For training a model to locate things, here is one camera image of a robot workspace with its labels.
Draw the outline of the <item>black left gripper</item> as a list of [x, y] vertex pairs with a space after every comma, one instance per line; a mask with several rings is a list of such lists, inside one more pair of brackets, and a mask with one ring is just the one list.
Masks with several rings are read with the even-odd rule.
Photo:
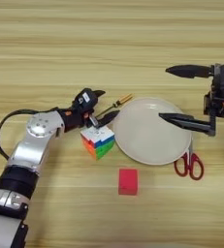
[[[103, 90], [95, 90], [93, 92], [97, 97], [101, 97], [106, 93]], [[94, 112], [93, 108], [85, 112], [81, 112], [78, 109], [72, 108], [60, 108], [57, 112], [60, 114], [63, 120], [66, 132], [70, 132], [71, 130], [74, 130], [76, 128], [82, 128], [84, 126], [90, 127], [92, 125], [89, 116]], [[98, 118], [97, 116], [97, 127], [100, 128], [109, 124], [117, 117], [118, 114], [118, 110], [113, 110], [110, 112], [103, 111], [102, 113], [100, 113], [102, 118]]]

